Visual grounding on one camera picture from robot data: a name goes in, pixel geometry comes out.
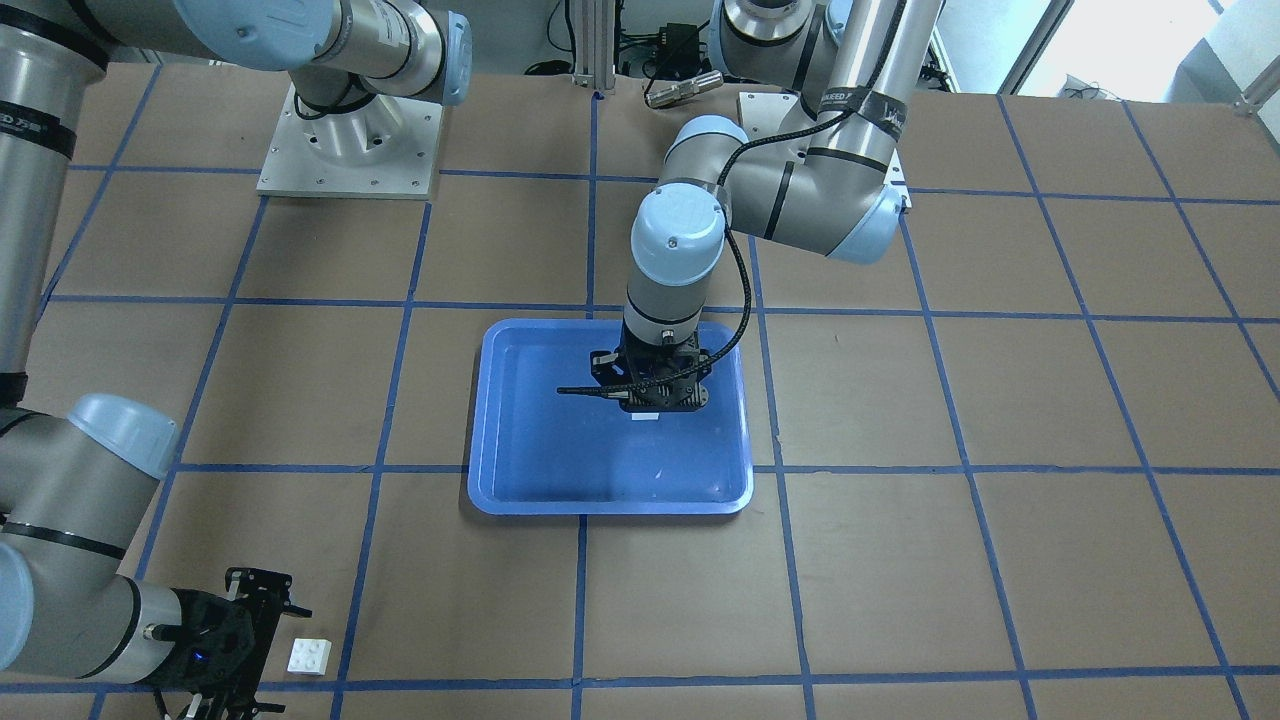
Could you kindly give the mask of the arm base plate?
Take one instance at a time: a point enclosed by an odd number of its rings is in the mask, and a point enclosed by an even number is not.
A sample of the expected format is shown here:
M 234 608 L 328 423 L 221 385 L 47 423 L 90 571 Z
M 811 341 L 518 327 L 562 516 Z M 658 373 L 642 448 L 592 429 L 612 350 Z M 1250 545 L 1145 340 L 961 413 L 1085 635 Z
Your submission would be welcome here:
M 259 195 L 428 201 L 438 178 L 447 108 L 376 96 L 317 117 L 288 92 L 264 158 Z
M 740 126 L 750 140 L 763 138 L 795 131 L 806 120 L 799 106 L 800 97 L 795 94 L 742 91 L 739 92 L 737 109 Z M 893 188 L 902 204 L 901 213 L 910 213 L 913 199 L 908 187 L 900 151 L 893 149 L 882 181 L 884 187 Z

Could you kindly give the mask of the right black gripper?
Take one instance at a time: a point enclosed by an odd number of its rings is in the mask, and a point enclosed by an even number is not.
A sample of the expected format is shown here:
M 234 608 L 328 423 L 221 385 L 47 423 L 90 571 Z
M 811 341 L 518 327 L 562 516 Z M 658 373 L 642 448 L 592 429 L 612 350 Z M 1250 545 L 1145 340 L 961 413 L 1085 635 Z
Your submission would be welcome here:
M 172 717 L 165 691 L 192 694 L 183 719 L 259 719 L 285 711 L 284 705 L 259 701 L 256 693 L 280 618 L 314 616 L 292 603 L 292 584 L 289 574 L 229 568 L 223 597 L 175 591 L 180 618 L 150 625 L 152 641 L 172 644 L 150 673 L 150 689 L 163 717 Z

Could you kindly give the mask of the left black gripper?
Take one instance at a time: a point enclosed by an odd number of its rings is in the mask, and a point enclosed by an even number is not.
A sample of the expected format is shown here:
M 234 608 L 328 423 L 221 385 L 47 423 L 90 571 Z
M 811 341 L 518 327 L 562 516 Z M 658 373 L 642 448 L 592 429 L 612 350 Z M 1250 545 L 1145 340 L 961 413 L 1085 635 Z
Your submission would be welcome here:
M 696 334 L 660 346 L 625 334 L 613 351 L 590 352 L 590 373 L 599 395 L 626 413 L 694 413 L 710 400 L 703 384 L 710 370 L 691 369 L 709 357 Z

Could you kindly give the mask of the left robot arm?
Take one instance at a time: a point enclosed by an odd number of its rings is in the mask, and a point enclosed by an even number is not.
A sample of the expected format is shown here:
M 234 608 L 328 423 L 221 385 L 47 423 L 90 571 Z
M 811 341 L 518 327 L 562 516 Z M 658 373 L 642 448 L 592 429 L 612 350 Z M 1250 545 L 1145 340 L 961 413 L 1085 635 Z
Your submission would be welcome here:
M 620 343 L 590 356 L 579 395 L 627 413 L 690 413 L 718 352 L 699 340 L 723 251 L 742 284 L 736 234 L 846 263 L 878 261 L 905 211 L 890 169 L 942 5 L 938 1 L 718 1 L 716 69 L 790 91 L 780 128 L 750 138 L 722 115 L 689 120 L 666 151 L 630 231 Z

